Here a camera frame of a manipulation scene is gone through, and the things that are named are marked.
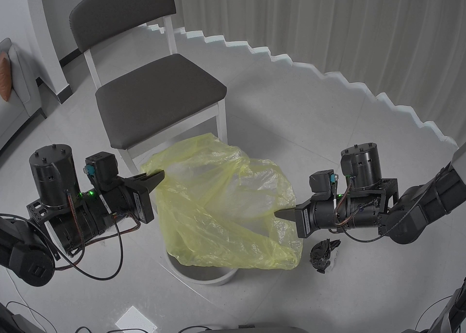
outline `orange pillow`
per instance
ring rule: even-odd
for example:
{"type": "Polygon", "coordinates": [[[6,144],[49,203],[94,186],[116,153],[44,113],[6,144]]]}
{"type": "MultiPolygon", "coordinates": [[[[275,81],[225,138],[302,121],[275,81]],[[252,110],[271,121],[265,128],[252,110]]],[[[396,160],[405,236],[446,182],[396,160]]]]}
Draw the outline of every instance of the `orange pillow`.
{"type": "Polygon", "coordinates": [[[11,95],[11,67],[6,52],[0,53],[0,96],[8,101],[11,95]]]}

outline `translucent trash bag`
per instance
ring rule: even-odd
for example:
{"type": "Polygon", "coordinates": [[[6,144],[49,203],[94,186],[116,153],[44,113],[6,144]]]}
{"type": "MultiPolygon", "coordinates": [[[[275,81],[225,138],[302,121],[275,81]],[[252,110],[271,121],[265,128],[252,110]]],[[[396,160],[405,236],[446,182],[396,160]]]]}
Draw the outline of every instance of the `translucent trash bag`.
{"type": "Polygon", "coordinates": [[[295,205],[291,184],[269,160],[249,159],[211,133],[153,155],[165,170],[151,193],[167,252],[185,266],[290,270],[301,258],[293,222],[274,212],[295,205]]]}

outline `white tile floor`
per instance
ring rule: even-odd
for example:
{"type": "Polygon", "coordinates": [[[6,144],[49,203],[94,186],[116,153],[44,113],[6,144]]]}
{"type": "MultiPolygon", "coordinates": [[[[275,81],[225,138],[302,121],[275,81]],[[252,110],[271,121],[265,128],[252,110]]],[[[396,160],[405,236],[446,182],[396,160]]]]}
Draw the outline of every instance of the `white tile floor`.
{"type": "MultiPolygon", "coordinates": [[[[397,177],[400,192],[428,181],[456,150],[430,128],[419,128],[411,115],[391,110],[363,87],[348,88],[338,76],[320,79],[309,68],[288,60],[271,61],[267,53],[252,54],[245,46],[205,43],[202,37],[188,39],[185,34],[176,38],[180,53],[228,87],[230,144],[251,157],[275,161],[292,183],[298,202],[311,195],[311,173],[339,169],[340,151],[347,145],[376,142],[383,175],[397,177]]],[[[93,54],[106,83],[166,56],[168,48],[160,31],[139,27],[109,39],[93,54]]],[[[90,188],[80,168],[85,157],[101,150],[115,152],[103,129],[83,57],[70,63],[65,75],[74,94],[58,105],[42,85],[48,119],[34,120],[0,155],[2,211],[26,215],[25,205],[37,197],[28,165],[37,148],[53,142],[71,145],[82,190],[90,188]]],[[[204,132],[216,133],[213,120],[178,139],[204,132]]],[[[140,156],[137,165],[149,156],[140,156]]],[[[120,174],[128,176],[118,154],[117,158],[120,174]]],[[[13,279],[30,306],[59,332],[71,332],[80,325],[93,332],[116,329],[114,323],[131,306],[161,333],[194,324],[234,327],[244,323],[292,325],[309,333],[401,332],[414,328],[426,307],[462,283],[464,209],[463,205],[429,226],[410,245],[401,246],[389,238],[360,244],[340,237],[335,268],[325,275],[311,267],[308,253],[317,241],[337,236],[318,231],[305,241],[302,262],[292,271],[239,270],[223,286],[185,285],[167,271],[163,240],[154,220],[125,237],[124,266],[112,281],[93,281],[74,270],[56,272],[42,288],[30,287],[14,275],[13,279]]],[[[355,230],[354,235],[370,238],[376,231],[355,230]]],[[[118,260],[117,241],[106,241],[90,247],[81,264],[104,276],[113,272],[118,260]]],[[[6,271],[0,273],[0,301],[20,301],[6,271]]],[[[442,304],[432,308],[419,327],[426,328],[442,308],[442,304]]],[[[25,313],[21,307],[12,309],[25,313]]]]}

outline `sofa armrest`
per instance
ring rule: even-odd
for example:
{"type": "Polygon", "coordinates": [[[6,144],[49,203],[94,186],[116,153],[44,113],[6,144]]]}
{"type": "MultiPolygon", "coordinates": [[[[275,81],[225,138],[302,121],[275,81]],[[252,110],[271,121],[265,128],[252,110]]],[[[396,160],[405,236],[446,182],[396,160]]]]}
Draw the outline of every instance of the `sofa armrest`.
{"type": "Polygon", "coordinates": [[[11,80],[16,94],[23,103],[27,114],[32,116],[42,106],[41,96],[32,71],[20,53],[11,45],[8,50],[11,63],[11,80]]]}

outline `curtain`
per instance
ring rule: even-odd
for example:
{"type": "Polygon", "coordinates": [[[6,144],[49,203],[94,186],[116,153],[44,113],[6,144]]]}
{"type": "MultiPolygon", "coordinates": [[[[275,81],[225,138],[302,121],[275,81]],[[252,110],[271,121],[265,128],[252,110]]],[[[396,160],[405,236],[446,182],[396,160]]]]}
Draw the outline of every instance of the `curtain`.
{"type": "Polygon", "coordinates": [[[173,23],[340,71],[466,142],[465,0],[175,0],[173,23]]]}

